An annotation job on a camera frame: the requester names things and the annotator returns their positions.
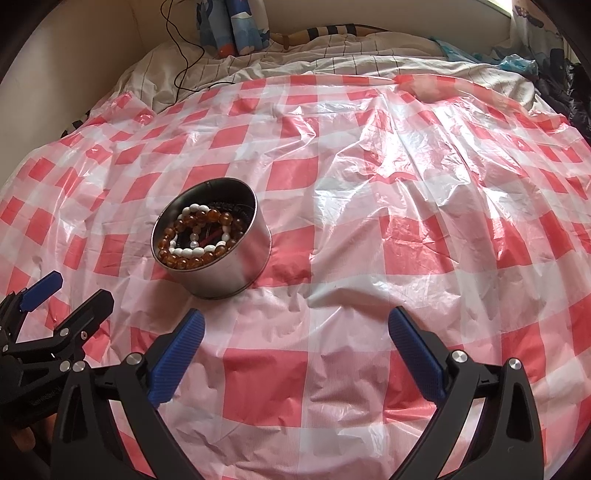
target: white bedsheet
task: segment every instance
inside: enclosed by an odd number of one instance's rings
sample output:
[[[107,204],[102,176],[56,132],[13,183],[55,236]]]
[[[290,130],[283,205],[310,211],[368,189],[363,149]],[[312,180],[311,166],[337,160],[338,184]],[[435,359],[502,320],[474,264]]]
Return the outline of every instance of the white bedsheet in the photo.
[[[194,62],[200,48],[181,43]],[[173,82],[186,64],[171,41],[148,53],[120,78],[111,94],[132,92],[159,113],[171,106],[177,94]],[[207,88],[214,82],[244,82],[287,74],[308,72],[371,75],[392,78],[398,74],[437,73],[465,78],[517,100],[528,110],[551,112],[535,94],[534,85],[517,73],[504,72],[487,64],[450,62],[430,40],[403,33],[376,33],[367,37],[328,35],[288,51],[271,42],[265,52],[245,57],[213,59],[207,53],[193,66],[183,83],[187,89]],[[182,91],[180,99],[191,95]]]

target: orange bead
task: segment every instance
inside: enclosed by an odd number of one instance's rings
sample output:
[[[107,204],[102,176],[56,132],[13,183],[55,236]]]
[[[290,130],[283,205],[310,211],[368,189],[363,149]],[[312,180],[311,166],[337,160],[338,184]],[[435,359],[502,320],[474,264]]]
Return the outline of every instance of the orange bead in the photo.
[[[222,226],[229,226],[232,224],[232,215],[228,212],[224,212],[220,215],[219,219],[220,225]]]
[[[203,254],[203,256],[201,257],[201,260],[203,261],[203,265],[207,265],[208,263],[211,263],[215,260],[216,256],[211,253],[211,252],[205,252]]]
[[[176,268],[177,260],[178,260],[178,257],[176,255],[169,255],[166,257],[166,260],[164,261],[164,263],[168,268]]]
[[[207,213],[200,210],[195,217],[197,218],[197,223],[207,223]]]
[[[219,258],[222,255],[225,255],[227,251],[228,249],[226,247],[224,247],[223,245],[219,245],[219,247],[216,247],[213,254],[216,256],[216,258]]]
[[[203,261],[200,258],[191,258],[189,260],[189,266],[187,267],[188,270],[192,270],[194,268],[199,268],[203,265]]]
[[[185,225],[185,223],[182,220],[177,220],[174,223],[174,229],[180,233],[180,232],[184,232],[185,229],[187,228],[187,226]]]
[[[236,230],[244,230],[244,227],[246,227],[246,223],[241,218],[235,218],[232,223]]]
[[[212,208],[207,213],[207,221],[211,223],[216,223],[220,219],[220,212],[215,208]]]
[[[197,217],[194,215],[189,215],[187,218],[185,218],[184,222],[189,228],[193,228],[195,225],[197,225]]]

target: bed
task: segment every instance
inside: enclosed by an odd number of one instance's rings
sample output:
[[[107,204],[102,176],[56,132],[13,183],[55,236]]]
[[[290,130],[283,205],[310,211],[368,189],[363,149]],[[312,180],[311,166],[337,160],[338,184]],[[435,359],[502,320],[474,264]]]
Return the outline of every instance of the bed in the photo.
[[[521,75],[449,62],[409,33],[205,55],[183,82],[196,92],[177,102],[183,68],[174,43],[155,46],[2,189],[0,289],[64,277],[24,335],[49,335],[105,288],[115,311],[86,353],[110,365],[199,308],[206,337],[160,413],[206,477],[387,478],[434,411],[385,327],[401,304],[477,361],[522,360],[551,476],[591,414],[591,149],[580,134]],[[201,301],[147,239],[172,198],[223,176],[255,190],[273,250],[247,291]]]

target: red square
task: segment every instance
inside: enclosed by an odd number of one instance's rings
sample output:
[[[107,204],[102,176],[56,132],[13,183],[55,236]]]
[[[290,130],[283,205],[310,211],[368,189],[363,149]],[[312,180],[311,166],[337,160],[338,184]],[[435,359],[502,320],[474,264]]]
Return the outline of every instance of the red square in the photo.
[[[106,235],[99,259],[95,266],[95,273],[119,277],[123,250],[127,235]]]
[[[183,191],[206,180],[221,179],[225,177],[229,166],[229,163],[215,163],[213,165],[202,165],[200,167],[191,168],[187,181],[183,186]]]
[[[551,146],[549,145],[538,145],[544,156],[549,158],[551,161],[560,162],[558,155],[554,152]]]
[[[131,327],[129,330],[129,337],[131,341],[131,351],[138,353],[146,353],[148,348],[158,338],[157,333],[147,332],[140,328]]]
[[[115,165],[130,165],[132,164],[137,158],[139,154],[142,153],[145,145],[140,144],[134,147],[128,148],[127,150],[123,150],[117,157],[115,158]]]
[[[12,197],[10,201],[7,203],[6,208],[2,212],[2,215],[0,215],[0,219],[4,223],[12,225],[14,219],[17,217],[18,212],[21,211],[23,205],[25,205],[25,202],[17,199],[16,197]]]
[[[97,362],[101,362],[109,344],[111,343],[111,324],[105,320],[100,324],[97,332],[84,344],[84,352]]]
[[[423,398],[400,353],[392,351],[384,397],[384,423],[427,419],[434,412],[435,404]]]
[[[60,143],[62,145],[65,145],[67,147],[73,147],[74,145],[76,145],[80,140],[82,140],[84,137],[82,136],[82,134],[75,134],[75,133],[71,133],[70,135],[68,135],[67,137],[64,137],[60,140]]]
[[[289,95],[286,105],[302,105],[303,103],[318,103],[318,95]]]
[[[240,125],[239,127],[223,128],[213,137],[212,144],[209,148],[223,148],[231,147],[233,145],[242,145],[248,132],[248,125]]]
[[[546,351],[539,323],[502,333],[501,351],[503,361],[512,357],[521,360],[531,383],[546,376]]]
[[[585,192],[583,184],[578,177],[567,177],[566,181],[583,200],[589,200],[589,197],[587,197],[587,192]]]
[[[45,326],[50,330],[55,330],[56,326],[61,324],[71,312],[72,308],[65,301],[61,301],[55,296],[49,297]]]
[[[55,167],[56,165],[46,159],[45,157],[41,157],[37,162],[33,165],[33,168],[29,172],[29,176],[32,179],[37,181],[42,181],[47,174]]]
[[[569,234],[564,229],[560,220],[556,218],[554,212],[549,211],[548,213],[540,217],[540,223],[548,238],[548,243],[554,254],[554,258],[558,260],[566,252],[574,250],[573,244],[570,241]]]
[[[187,118],[185,118],[185,120],[183,120],[183,124],[190,124],[192,122],[198,122],[202,118],[205,118],[205,116],[207,115],[207,112],[209,112],[208,109],[201,110],[201,111],[195,112],[195,113],[191,113],[191,115],[188,115]]]
[[[127,132],[121,131],[121,132],[117,132],[109,140],[111,140],[112,142],[124,142],[126,140],[129,140],[133,136],[134,136],[133,134],[129,134]]]
[[[360,127],[369,125],[385,132],[393,132],[392,125],[390,124],[390,116],[383,110],[372,108],[365,112],[356,113],[355,118]]]
[[[316,75],[292,75],[290,77],[290,85],[316,85]]]
[[[103,190],[102,191],[102,193],[95,199],[92,206],[90,207],[91,212],[94,212],[98,207],[100,207],[102,205],[102,203],[105,201],[105,198],[107,198],[107,195],[109,194],[109,192],[110,192],[110,190]]]
[[[20,270],[18,267],[14,267],[12,269],[12,273],[10,274],[6,295],[8,295],[10,292],[20,292],[23,288],[26,288],[27,285],[29,285],[30,280],[31,277],[29,275]]]
[[[171,140],[162,142],[153,151],[155,153],[163,153],[165,155],[178,155],[183,151],[183,148],[185,146],[185,143],[187,143],[188,138],[188,134],[178,135],[177,137],[174,137]]]
[[[64,195],[69,197],[72,195],[72,193],[74,193],[74,190],[76,190],[82,180],[82,177],[78,176],[76,169],[74,169],[74,167],[70,167],[57,181],[56,187],[61,187],[64,191]]]
[[[569,158],[572,163],[581,163],[583,159],[575,152],[573,147],[564,148],[562,152]]]
[[[497,269],[531,265],[530,252],[515,225],[504,218],[487,219],[487,221]]]
[[[589,238],[589,231],[591,230],[590,226],[587,225],[583,225],[582,223],[574,223],[573,222],[573,227],[574,227],[574,232],[576,233],[576,235],[579,237],[579,240],[581,241],[581,245],[583,246],[583,249],[588,253],[591,254],[591,238]]]
[[[43,245],[53,220],[52,214],[46,210],[43,210],[42,208],[38,208],[31,217],[31,221],[29,222],[29,226],[25,232],[25,235],[35,243]]]
[[[168,125],[163,125],[161,127],[156,127],[150,130],[142,140],[151,140],[152,138],[158,138],[162,135],[162,132],[168,128]]]
[[[302,118],[297,115],[281,117],[281,138],[303,137],[304,135],[320,134],[320,125],[317,118]]]
[[[556,176],[556,173],[544,170],[543,168],[540,168],[540,171],[544,174],[544,177],[546,177],[548,183],[550,183],[552,190],[554,190],[556,193],[568,193],[565,186]]]
[[[86,150],[86,156],[96,160],[96,162],[100,165],[111,156],[111,152],[106,151],[100,145],[95,145],[94,147]]]
[[[318,178],[318,157],[277,160],[271,166],[267,191],[305,189]]]
[[[421,222],[380,217],[388,275],[429,275],[453,271],[453,263],[437,217]]]
[[[390,352],[310,353],[304,428],[340,428],[382,421]],[[348,386],[335,379],[347,379]]]
[[[66,252],[66,257],[64,258],[64,265],[66,267],[71,268],[72,270],[78,270],[82,254],[84,253],[84,248],[86,247],[86,241],[86,238],[77,235],[72,237],[72,241]]]
[[[135,179],[133,185],[125,195],[122,203],[131,202],[133,200],[143,200],[148,195],[152,185],[158,180],[161,173],[148,173],[143,177]]]
[[[224,418],[257,427],[301,426],[307,352],[228,348],[223,366]]]
[[[232,108],[230,108],[229,116],[244,115],[245,113],[253,113],[258,106],[258,98],[239,98],[234,100]]]
[[[569,307],[570,328],[573,334],[573,350],[578,355],[591,347],[591,295]]]
[[[314,225],[276,233],[271,238],[271,256],[253,288],[310,283],[310,258],[314,250]]]

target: blue gripper pad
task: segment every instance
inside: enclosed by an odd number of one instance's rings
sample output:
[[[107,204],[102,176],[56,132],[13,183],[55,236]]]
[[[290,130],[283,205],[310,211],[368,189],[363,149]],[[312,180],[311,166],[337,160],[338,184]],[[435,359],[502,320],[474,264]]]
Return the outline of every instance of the blue gripper pad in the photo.
[[[423,397],[439,405],[446,398],[445,373],[435,356],[400,310],[390,312],[388,330]]]
[[[205,318],[200,311],[189,310],[183,321],[186,323],[150,372],[148,400],[155,408],[172,399],[205,336]]]
[[[29,313],[35,310],[41,303],[46,301],[55,292],[59,291],[64,280],[59,272],[53,271],[46,275],[31,288],[29,288],[21,299],[21,312]]]

